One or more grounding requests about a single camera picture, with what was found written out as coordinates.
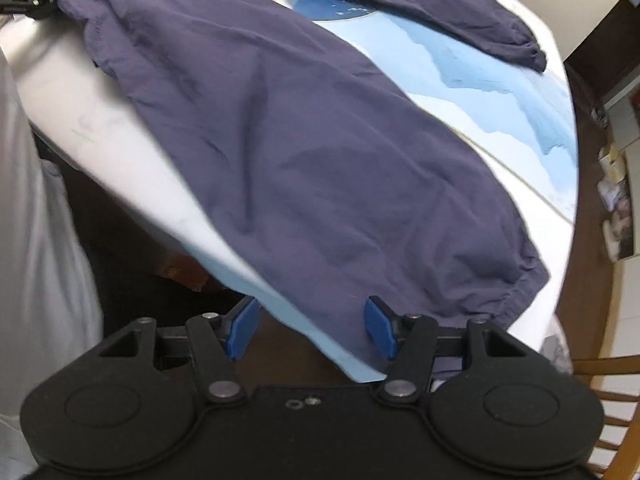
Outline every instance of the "screw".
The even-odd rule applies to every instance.
[[[385,391],[392,397],[408,397],[415,393],[417,388],[411,381],[396,379],[385,384]]]
[[[297,399],[289,399],[287,402],[284,403],[284,405],[286,408],[289,408],[290,410],[301,410],[302,408],[305,407],[305,403]]]
[[[209,385],[209,393],[219,399],[235,397],[240,393],[240,384],[233,381],[216,381]]]

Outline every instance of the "wooden chair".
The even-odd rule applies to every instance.
[[[574,375],[593,377],[633,374],[640,374],[640,355],[574,361]],[[626,428],[626,433],[620,444],[605,440],[596,443],[596,448],[616,452],[608,467],[591,463],[588,467],[591,471],[601,474],[602,480],[631,480],[640,466],[640,396],[594,391],[600,400],[631,402],[636,408],[631,420],[605,416],[605,425]]]

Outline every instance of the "white table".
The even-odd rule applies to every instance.
[[[498,0],[532,28],[548,55],[548,72],[566,81],[546,25],[516,0]],[[321,333],[273,290],[210,224],[169,158],[116,84],[89,58],[79,29],[66,18],[21,19],[0,30],[28,117],[65,158],[146,220],[178,240],[226,285],[251,294],[282,322],[305,333],[354,380],[380,380]],[[511,193],[551,279],[510,333],[539,349],[556,308],[574,226],[495,157],[479,153]]]

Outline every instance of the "brown wooden furniture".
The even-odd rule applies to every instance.
[[[640,355],[575,360],[574,374],[587,377],[640,374]],[[632,402],[636,408],[631,420],[605,416],[605,425],[624,427],[626,433],[620,444],[599,440],[596,447],[616,453],[608,467],[590,463],[589,468],[601,474],[603,480],[631,480],[640,466],[640,408],[638,405],[640,397],[602,390],[595,391],[600,400]]]
[[[602,236],[602,222],[609,212],[596,187],[603,177],[598,152],[607,143],[607,133],[590,118],[596,102],[591,89],[571,69],[567,69],[567,75],[578,132],[578,206],[574,241],[556,314],[572,357],[592,359],[602,356],[607,319],[611,319],[613,264]]]
[[[598,97],[608,95],[640,64],[640,7],[620,0],[568,57]]]

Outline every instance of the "metal bolt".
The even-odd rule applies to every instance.
[[[305,407],[305,403],[297,399],[289,399],[287,402],[284,403],[284,405],[286,408],[289,408],[290,410],[301,410],[302,408]]]
[[[241,389],[240,384],[233,381],[216,381],[209,385],[209,393],[219,399],[235,397]]]
[[[320,404],[322,400],[319,397],[309,396],[305,399],[305,404],[307,406],[317,406]]]
[[[385,384],[385,391],[392,397],[408,397],[416,390],[415,384],[404,379],[396,379]]]

